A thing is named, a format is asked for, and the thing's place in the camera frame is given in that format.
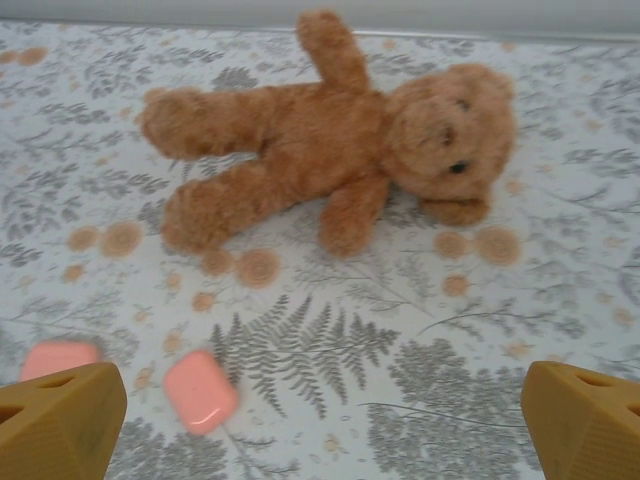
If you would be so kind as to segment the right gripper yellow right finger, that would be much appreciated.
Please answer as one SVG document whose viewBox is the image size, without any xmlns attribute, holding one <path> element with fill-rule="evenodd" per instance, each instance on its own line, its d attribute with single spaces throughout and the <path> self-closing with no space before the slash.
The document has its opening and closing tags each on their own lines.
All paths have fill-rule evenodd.
<svg viewBox="0 0 640 480">
<path fill-rule="evenodd" d="M 640 383 L 536 361 L 520 403 L 546 480 L 640 480 Z"/>
</svg>

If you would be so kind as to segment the aluminium table edge rail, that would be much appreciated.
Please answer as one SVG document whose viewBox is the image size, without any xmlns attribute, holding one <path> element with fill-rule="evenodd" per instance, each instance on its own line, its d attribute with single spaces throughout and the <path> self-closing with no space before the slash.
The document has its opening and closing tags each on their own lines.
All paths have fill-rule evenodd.
<svg viewBox="0 0 640 480">
<path fill-rule="evenodd" d="M 0 15 L 0 23 L 26 23 L 26 24 L 69 24 L 92 25 L 108 27 L 135 27 L 135 28 L 159 28 L 171 30 L 195 29 L 204 31 L 241 31 L 241 32 L 269 32 L 269 33 L 293 33 L 293 26 L 234 26 L 234 25 L 205 25 L 205 24 L 181 24 L 158 22 L 131 22 L 131 21 L 100 21 L 100 20 L 66 20 L 66 19 L 33 19 L 14 18 Z M 640 47 L 640 34 L 559 34 L 559 33 L 513 33 L 513 32 L 453 32 L 453 31 L 418 31 L 402 29 L 382 28 L 354 28 L 356 35 L 365 37 L 400 37 L 400 38 L 427 38 L 445 40 L 471 40 L 481 42 L 514 42 L 525 44 L 566 44 L 566 45 L 591 45 L 613 47 Z"/>
</svg>

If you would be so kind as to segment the brown teddy bear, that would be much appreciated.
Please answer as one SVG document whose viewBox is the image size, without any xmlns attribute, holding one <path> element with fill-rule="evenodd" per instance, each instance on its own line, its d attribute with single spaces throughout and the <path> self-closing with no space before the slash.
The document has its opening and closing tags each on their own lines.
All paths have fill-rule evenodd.
<svg viewBox="0 0 640 480">
<path fill-rule="evenodd" d="M 316 83 L 146 96 L 141 129 L 165 157 L 252 154 L 174 192 L 161 226 L 171 248 L 206 254 L 275 213 L 322 197 L 320 243 L 349 257 L 371 241 L 392 185 L 446 225 L 487 216 L 516 138 L 506 75 L 458 64 L 383 93 L 372 87 L 365 56 L 336 13 L 301 14 L 297 38 L 319 73 Z"/>
</svg>

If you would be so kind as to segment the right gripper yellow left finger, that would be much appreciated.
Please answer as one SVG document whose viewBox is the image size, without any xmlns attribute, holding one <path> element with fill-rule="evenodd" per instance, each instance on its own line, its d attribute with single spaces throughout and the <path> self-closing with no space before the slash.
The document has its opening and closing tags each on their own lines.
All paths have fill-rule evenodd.
<svg viewBox="0 0 640 480">
<path fill-rule="evenodd" d="M 104 480 L 125 415 L 111 362 L 0 388 L 0 480 Z"/>
</svg>

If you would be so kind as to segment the floral patterned tablecloth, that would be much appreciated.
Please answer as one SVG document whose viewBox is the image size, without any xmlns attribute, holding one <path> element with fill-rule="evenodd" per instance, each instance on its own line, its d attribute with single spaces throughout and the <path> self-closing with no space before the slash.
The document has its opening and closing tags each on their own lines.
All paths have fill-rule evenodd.
<svg viewBox="0 0 640 480">
<path fill-rule="evenodd" d="M 360 45 L 381 89 L 452 63 L 513 78 L 518 147 L 489 218 L 447 228 L 397 192 L 340 261 L 309 202 L 205 275 L 162 244 L 162 207 L 241 156 L 160 157 L 143 95 L 312 81 L 295 36 L 0 23 L 0 385 L 46 340 L 115 362 L 129 406 L 106 480 L 544 480 L 529 364 L 640 381 L 640 47 Z M 239 394 L 206 435 L 163 389 L 194 350 Z"/>
</svg>

